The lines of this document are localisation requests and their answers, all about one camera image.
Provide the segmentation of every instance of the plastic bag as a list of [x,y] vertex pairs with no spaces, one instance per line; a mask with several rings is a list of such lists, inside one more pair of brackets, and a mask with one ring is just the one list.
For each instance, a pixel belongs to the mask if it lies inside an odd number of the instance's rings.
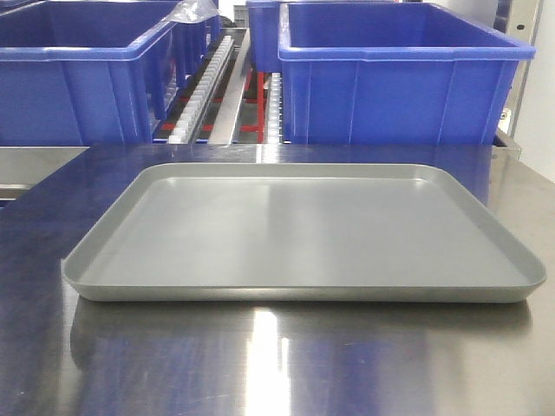
[[200,23],[218,14],[212,0],[182,0],[167,18],[172,22]]

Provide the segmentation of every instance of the gray tray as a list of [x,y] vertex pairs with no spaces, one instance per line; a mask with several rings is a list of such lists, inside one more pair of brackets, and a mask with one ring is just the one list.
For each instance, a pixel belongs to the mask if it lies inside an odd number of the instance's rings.
[[94,301],[517,302],[545,280],[470,192],[418,165],[150,167],[62,274]]

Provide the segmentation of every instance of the stainless steel table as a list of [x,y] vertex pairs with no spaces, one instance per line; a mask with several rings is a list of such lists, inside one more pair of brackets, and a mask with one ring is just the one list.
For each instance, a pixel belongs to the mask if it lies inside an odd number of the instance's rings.
[[[138,172],[179,161],[442,167],[548,279],[510,305],[79,299],[59,259]],[[553,415],[554,242],[555,185],[503,148],[94,146],[0,212],[0,414]]]

